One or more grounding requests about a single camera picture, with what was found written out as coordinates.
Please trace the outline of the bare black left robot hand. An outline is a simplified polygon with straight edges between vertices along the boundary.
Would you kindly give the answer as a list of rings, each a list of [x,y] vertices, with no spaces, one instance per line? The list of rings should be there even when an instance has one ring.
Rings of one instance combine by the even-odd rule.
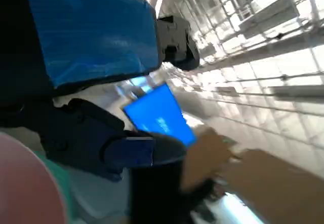
[[[87,100],[53,99],[199,60],[189,22],[157,18],[146,0],[1,0],[1,127],[37,133],[52,161],[119,181],[154,164],[155,137]]]

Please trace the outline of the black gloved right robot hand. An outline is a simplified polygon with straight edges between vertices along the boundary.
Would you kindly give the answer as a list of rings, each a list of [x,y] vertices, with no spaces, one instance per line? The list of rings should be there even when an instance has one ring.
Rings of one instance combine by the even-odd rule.
[[[193,223],[191,211],[211,193],[210,178],[180,190],[182,161],[130,170],[129,223]]]

